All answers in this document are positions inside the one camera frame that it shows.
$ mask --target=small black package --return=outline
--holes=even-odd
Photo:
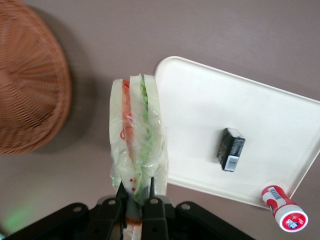
[[[217,158],[224,171],[234,172],[246,139],[234,128],[223,130]]]

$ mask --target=white tray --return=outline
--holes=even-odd
[[[320,151],[320,102],[181,57],[157,67],[169,183],[266,208],[277,184],[292,197]],[[216,158],[224,128],[246,139],[235,172]]]

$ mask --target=plastic bag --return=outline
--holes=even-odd
[[[160,115],[155,78],[131,76],[117,79],[110,96],[109,136],[113,166],[112,184],[124,188],[139,206],[154,192],[165,195],[168,182],[168,151]]]

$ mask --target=woven basket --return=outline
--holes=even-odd
[[[50,141],[71,104],[65,56],[41,18],[17,0],[0,0],[0,154]]]

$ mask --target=barcode label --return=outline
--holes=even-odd
[[[269,188],[268,190],[272,194],[275,200],[282,199],[282,197],[279,195],[279,193],[275,190],[274,187]]]
[[[238,156],[229,155],[226,160],[224,170],[233,172],[236,169],[238,160],[239,160]]]

